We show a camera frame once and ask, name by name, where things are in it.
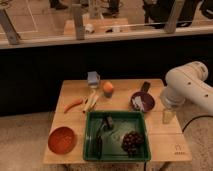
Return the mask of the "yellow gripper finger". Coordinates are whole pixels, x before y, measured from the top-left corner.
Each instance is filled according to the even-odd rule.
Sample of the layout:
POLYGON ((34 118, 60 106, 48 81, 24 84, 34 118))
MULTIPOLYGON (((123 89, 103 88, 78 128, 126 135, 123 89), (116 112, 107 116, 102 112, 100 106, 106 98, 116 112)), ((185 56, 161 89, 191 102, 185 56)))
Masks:
POLYGON ((164 109, 163 110, 162 122, 164 124, 169 124, 172 121, 172 119, 174 118, 175 115, 176 115, 176 112, 174 110, 164 109))

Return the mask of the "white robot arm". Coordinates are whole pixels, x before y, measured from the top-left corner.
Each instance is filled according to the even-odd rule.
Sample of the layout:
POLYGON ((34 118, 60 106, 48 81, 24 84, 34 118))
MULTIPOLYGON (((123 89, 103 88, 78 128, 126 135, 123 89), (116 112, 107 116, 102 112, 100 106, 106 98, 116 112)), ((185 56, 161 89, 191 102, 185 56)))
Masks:
POLYGON ((199 61, 170 69, 166 76, 166 87, 160 94, 164 106, 162 123, 169 124, 176 111, 188 99, 213 114, 213 87, 205 80, 208 78, 208 68, 199 61))

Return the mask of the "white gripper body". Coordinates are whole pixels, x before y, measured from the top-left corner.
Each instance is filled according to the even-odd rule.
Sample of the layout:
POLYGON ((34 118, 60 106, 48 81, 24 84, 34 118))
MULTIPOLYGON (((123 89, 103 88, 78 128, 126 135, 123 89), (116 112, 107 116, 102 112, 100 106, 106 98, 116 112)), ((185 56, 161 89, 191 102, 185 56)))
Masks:
POLYGON ((170 87, 162 90, 160 99, 165 108, 173 110, 178 109, 185 102, 185 98, 170 87))

